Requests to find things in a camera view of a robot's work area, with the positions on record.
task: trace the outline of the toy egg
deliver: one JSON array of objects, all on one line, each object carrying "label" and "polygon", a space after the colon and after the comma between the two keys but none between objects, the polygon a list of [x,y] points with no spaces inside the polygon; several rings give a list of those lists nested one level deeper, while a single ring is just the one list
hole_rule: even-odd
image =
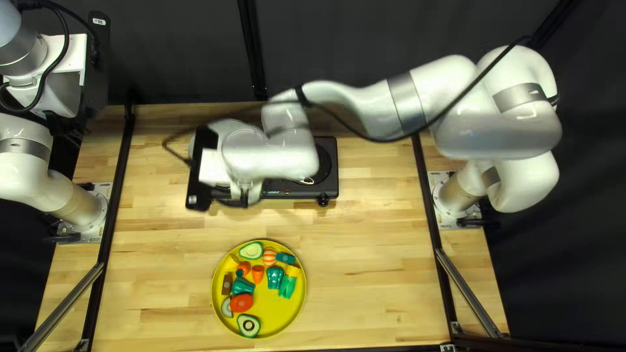
[{"label": "toy egg", "polygon": [[266,248],[263,251],[263,256],[261,257],[263,260],[263,264],[267,267],[273,266],[276,264],[276,250],[273,248]]}]

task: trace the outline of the yellow plate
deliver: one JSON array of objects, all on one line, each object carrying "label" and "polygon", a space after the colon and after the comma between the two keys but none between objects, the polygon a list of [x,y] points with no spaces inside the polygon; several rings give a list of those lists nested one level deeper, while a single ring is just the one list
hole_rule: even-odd
[{"label": "yellow plate", "polygon": [[[220,318],[224,326],[226,326],[233,333],[242,336],[239,333],[239,328],[237,327],[237,316],[239,316],[239,314],[248,314],[251,316],[255,316],[257,319],[259,319],[261,325],[259,334],[255,338],[268,338],[283,331],[286,327],[289,326],[289,324],[291,324],[291,322],[295,320],[295,317],[297,317],[300,313],[302,305],[304,304],[304,297],[307,292],[307,279],[304,275],[304,268],[302,268],[302,270],[300,271],[300,275],[295,281],[294,293],[293,295],[291,295],[291,298],[287,299],[279,297],[277,289],[267,288],[267,275],[264,272],[263,280],[256,285],[254,289],[254,294],[252,295],[252,299],[254,301],[254,303],[252,304],[252,308],[243,313],[233,313],[232,318],[226,318],[222,314],[221,307],[224,299],[227,299],[229,296],[222,295],[222,283],[224,275],[228,273],[230,273],[233,280],[236,278],[236,266],[227,267],[230,261],[226,261],[226,258],[228,258],[229,254],[233,254],[237,256],[237,258],[242,262],[250,262],[251,266],[263,265],[263,261],[261,261],[261,258],[251,261],[239,256],[239,249],[241,249],[241,247],[245,246],[246,244],[252,242],[260,242],[263,245],[264,250],[267,247],[272,247],[278,253],[289,253],[295,256],[295,265],[302,268],[302,264],[298,260],[298,257],[292,251],[290,251],[289,248],[283,246],[278,242],[257,240],[242,243],[232,249],[224,258],[222,258],[220,264],[217,266],[215,274],[213,274],[213,283],[211,285],[211,300],[213,302],[213,309],[215,310],[215,314]],[[285,271],[285,273],[287,272],[287,264],[277,261],[276,266],[281,267]],[[252,279],[252,272],[249,272],[246,276],[244,276],[244,279],[254,283],[254,280]]]}]

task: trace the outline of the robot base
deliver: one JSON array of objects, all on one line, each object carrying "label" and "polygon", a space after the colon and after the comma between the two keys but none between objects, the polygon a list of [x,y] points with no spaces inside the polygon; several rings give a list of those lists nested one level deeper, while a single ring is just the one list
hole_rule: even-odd
[{"label": "robot base", "polygon": [[444,209],[439,202],[439,190],[452,176],[454,171],[430,171],[428,172],[428,185],[431,188],[434,212],[437,219],[439,230],[463,230],[463,229],[479,229],[480,226],[466,225],[461,226],[458,224],[459,219],[482,219],[483,216],[480,212],[478,204],[472,205],[466,211],[462,213],[451,213],[449,211],[442,211]]},{"label": "robot base", "polygon": [[75,243],[100,243],[105,228],[107,206],[113,190],[113,182],[94,182],[94,189],[89,193],[99,198],[102,204],[102,212],[98,218],[89,225],[77,226],[62,221],[57,228],[57,236],[54,241],[58,244]]}]

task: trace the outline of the wooden tabletop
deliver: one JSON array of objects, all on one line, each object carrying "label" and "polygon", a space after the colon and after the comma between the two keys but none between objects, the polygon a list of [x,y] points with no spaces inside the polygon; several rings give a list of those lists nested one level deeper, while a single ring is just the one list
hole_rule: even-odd
[{"label": "wooden tabletop", "polygon": [[[185,208],[189,171],[162,149],[161,141],[180,128],[252,105],[137,108],[94,350],[274,351],[449,340],[410,140],[375,144],[338,137],[339,198],[327,208],[313,200],[263,200],[250,209],[214,204],[206,213]],[[243,118],[257,119],[254,113]],[[90,123],[93,133],[85,137],[75,182],[112,180],[121,120],[121,107],[111,106]],[[328,119],[311,120],[316,135],[344,134]],[[188,139],[173,147],[186,154]],[[462,274],[470,273],[468,281],[479,299],[490,300],[487,310],[501,314],[484,237],[456,236],[442,236],[446,252]],[[290,247],[308,280],[300,316],[269,339],[232,334],[215,316],[210,299],[221,257],[255,238]],[[98,247],[57,246],[39,322],[95,263]],[[457,262],[466,249],[472,256]],[[41,351],[73,348],[85,309],[84,297]],[[503,314],[494,320],[505,321]]]}]

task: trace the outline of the avocado half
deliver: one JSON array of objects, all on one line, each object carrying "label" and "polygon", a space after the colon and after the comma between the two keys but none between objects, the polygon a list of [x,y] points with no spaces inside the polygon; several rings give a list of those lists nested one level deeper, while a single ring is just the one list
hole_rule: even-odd
[{"label": "avocado half", "polygon": [[251,242],[241,247],[239,256],[253,261],[263,256],[263,245],[261,242]]},{"label": "avocado half", "polygon": [[253,338],[258,335],[261,330],[259,320],[251,315],[239,314],[237,317],[237,326],[241,335],[246,338]]}]

